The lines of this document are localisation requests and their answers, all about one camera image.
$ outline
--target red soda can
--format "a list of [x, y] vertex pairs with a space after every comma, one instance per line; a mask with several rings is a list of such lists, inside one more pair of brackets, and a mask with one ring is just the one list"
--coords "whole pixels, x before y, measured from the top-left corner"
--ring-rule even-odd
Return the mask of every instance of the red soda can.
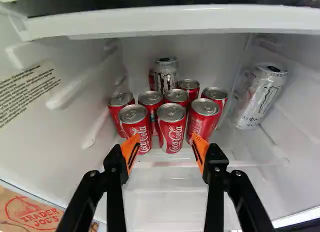
[[155, 90], [155, 71], [153, 68], [149, 69], [149, 87], [151, 91]]
[[198, 81], [185, 78], [178, 81], [178, 87], [179, 89], [187, 91], [190, 103], [195, 99], [198, 99], [200, 90], [200, 84]]
[[168, 154], [181, 150], [186, 129], [186, 108], [177, 103], [165, 103], [156, 111], [161, 134], [159, 147]]
[[217, 88], [217, 87], [207, 87], [202, 91], [201, 98], [210, 99], [216, 102], [219, 105], [219, 119], [224, 111], [228, 100], [228, 92], [225, 89]]
[[150, 115], [152, 136], [159, 134], [157, 109], [164, 103], [163, 95], [158, 91], [146, 91], [139, 95], [138, 103], [146, 107]]
[[164, 103], [176, 103], [187, 108], [189, 105], [188, 92], [180, 88], [170, 89], [164, 95]]
[[191, 103], [186, 127], [186, 141], [190, 144], [192, 133], [209, 141], [219, 121], [219, 105], [208, 98], [197, 98]]
[[141, 104], [131, 104], [124, 107], [119, 112], [119, 121], [126, 139], [137, 133], [140, 135], [139, 155], [151, 150], [151, 126], [146, 107]]
[[135, 103], [134, 96], [131, 92], [119, 93], [115, 96], [112, 96], [108, 101], [109, 113], [112, 117], [114, 126], [118, 132], [118, 135], [122, 138], [125, 138], [123, 129], [120, 126], [119, 122], [119, 111], [127, 105], [132, 105]]

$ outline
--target can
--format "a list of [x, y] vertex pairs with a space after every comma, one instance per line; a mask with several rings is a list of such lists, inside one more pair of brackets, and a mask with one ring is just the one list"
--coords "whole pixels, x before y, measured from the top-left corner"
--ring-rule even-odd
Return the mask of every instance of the can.
[[170, 89], [164, 95], [164, 102], [177, 103], [182, 107], [187, 108], [189, 105], [188, 92], [180, 88]]
[[238, 89], [242, 93], [238, 93], [237, 105], [231, 116], [238, 129], [253, 129], [261, 123], [283, 90], [287, 75], [286, 69], [274, 63], [260, 63], [246, 72], [246, 80]]
[[190, 103], [198, 99], [200, 84], [193, 79], [182, 79], [178, 81], [178, 88], [187, 91]]
[[139, 95], [138, 103], [146, 107], [150, 115], [152, 136], [157, 136], [160, 132], [158, 125], [157, 109], [164, 103], [163, 95], [158, 91], [146, 91]]
[[155, 90], [155, 71], [153, 70], [153, 68], [149, 69], [149, 87], [151, 91]]
[[127, 105], [120, 110], [119, 121], [127, 139], [137, 133], [140, 135], [139, 155], [143, 155], [151, 150], [151, 126], [146, 107], [141, 104]]
[[197, 98], [191, 103], [185, 139], [190, 144], [192, 133], [209, 141], [219, 121], [220, 108], [208, 98]]
[[131, 92], [119, 93], [112, 96], [108, 101], [109, 113], [112, 117], [113, 124], [118, 132], [118, 135], [125, 138], [123, 129], [120, 126], [119, 121], [119, 111], [127, 105], [132, 105], [135, 103], [134, 96]]
[[220, 120], [221, 115], [224, 112], [224, 108], [226, 107], [226, 103], [228, 100], [228, 92], [225, 89], [221, 89], [218, 87], [207, 87], [202, 91], [201, 98], [210, 99], [219, 105], [220, 111], [218, 117]]
[[174, 57], [159, 58], [154, 63], [154, 88], [161, 94], [165, 94], [177, 87], [178, 60]]
[[181, 150], [186, 129], [186, 108], [177, 103], [165, 103], [156, 111], [161, 134], [159, 147], [168, 154]]

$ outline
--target can lid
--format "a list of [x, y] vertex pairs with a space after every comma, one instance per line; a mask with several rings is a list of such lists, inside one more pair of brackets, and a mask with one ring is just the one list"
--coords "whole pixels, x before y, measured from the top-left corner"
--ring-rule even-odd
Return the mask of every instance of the can lid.
[[228, 92], [218, 87], [207, 87], [202, 93], [212, 100], [223, 100], [228, 97]]
[[219, 113], [219, 105], [208, 98], [197, 98], [191, 103], [192, 109], [202, 116], [214, 116]]
[[162, 101], [163, 95], [158, 91], [148, 90], [139, 95], [138, 101], [147, 106], [152, 106]]
[[135, 124], [142, 121], [148, 114], [146, 107], [141, 104], [131, 104], [119, 112], [119, 120], [125, 124]]
[[134, 98], [133, 94], [131, 92], [125, 92], [125, 93], [118, 93], [115, 96], [112, 96], [109, 99], [108, 105], [109, 106], [124, 106], [128, 104], [130, 101], [132, 101]]
[[178, 103], [165, 103], [161, 105], [156, 115], [165, 122], [178, 122], [186, 116], [186, 109]]
[[188, 79], [188, 78], [179, 80], [178, 85], [180, 88], [185, 90], [192, 90], [200, 87], [200, 84], [198, 81], [194, 79]]
[[189, 99], [189, 94], [183, 89], [172, 88], [165, 93], [164, 97], [171, 102], [184, 102]]
[[159, 66], [171, 66], [171, 65], [175, 65], [177, 61], [178, 59], [175, 56], [161, 57], [156, 59], [155, 64]]
[[288, 71], [280, 64], [274, 63], [259, 63], [255, 66], [259, 71], [266, 72], [272, 76], [284, 77], [288, 75]]

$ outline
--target white shelf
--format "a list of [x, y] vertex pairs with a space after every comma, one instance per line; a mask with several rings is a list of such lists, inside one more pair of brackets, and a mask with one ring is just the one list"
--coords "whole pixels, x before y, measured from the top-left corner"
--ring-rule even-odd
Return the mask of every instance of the white shelf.
[[320, 34], [320, 9], [210, 4], [104, 9], [29, 18], [23, 40], [96, 35], [105, 38], [208, 33]]
[[[121, 144], [125, 139], [118, 138]], [[229, 159], [229, 168], [274, 166], [288, 163], [288, 158], [274, 145], [258, 127], [255, 130], [240, 130], [229, 122], [215, 130], [210, 143], [217, 143]], [[158, 137], [152, 137], [152, 149], [139, 155], [134, 168], [147, 169], [156, 167], [198, 168], [190, 145], [183, 141], [178, 153], [163, 152], [158, 145]]]

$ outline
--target coca-cola can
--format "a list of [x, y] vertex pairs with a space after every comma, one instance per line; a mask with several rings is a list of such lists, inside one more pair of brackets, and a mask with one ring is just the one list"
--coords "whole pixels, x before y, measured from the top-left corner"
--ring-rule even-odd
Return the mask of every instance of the coca-cola can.
[[163, 95], [158, 91], [146, 91], [139, 95], [138, 103], [146, 107], [150, 115], [152, 136], [159, 134], [157, 109], [164, 103]]
[[112, 117], [113, 124], [118, 132], [118, 135], [125, 138], [123, 129], [120, 126], [119, 121], [119, 111], [127, 105], [132, 105], [135, 103], [134, 96], [131, 92], [119, 93], [112, 96], [108, 101], [109, 113]]
[[155, 90], [155, 71], [153, 68], [149, 69], [149, 87], [151, 91]]
[[190, 102], [198, 98], [200, 90], [200, 84], [198, 81], [188, 78], [179, 80], [178, 88], [187, 91]]
[[208, 98], [197, 98], [191, 103], [186, 127], [186, 141], [190, 144], [192, 133], [209, 141], [219, 121], [219, 105]]
[[177, 103], [177, 104], [181, 105], [182, 107], [187, 108], [189, 105], [188, 92], [183, 89], [180, 89], [180, 88], [170, 89], [164, 95], [164, 102], [165, 103]]
[[201, 98], [210, 99], [219, 105], [220, 112], [218, 117], [220, 120], [221, 115], [224, 112], [224, 108], [226, 107], [226, 103], [228, 100], [228, 92], [225, 89], [221, 89], [218, 87], [207, 87], [202, 91]]
[[119, 112], [120, 125], [127, 139], [135, 134], [140, 135], [139, 155], [149, 152], [152, 148], [152, 136], [149, 113], [141, 104], [131, 104]]
[[162, 94], [177, 87], [178, 59], [177, 57], [158, 58], [153, 67], [154, 89]]
[[181, 150], [186, 129], [186, 108], [177, 103], [165, 103], [156, 111], [161, 134], [159, 147], [168, 154]]

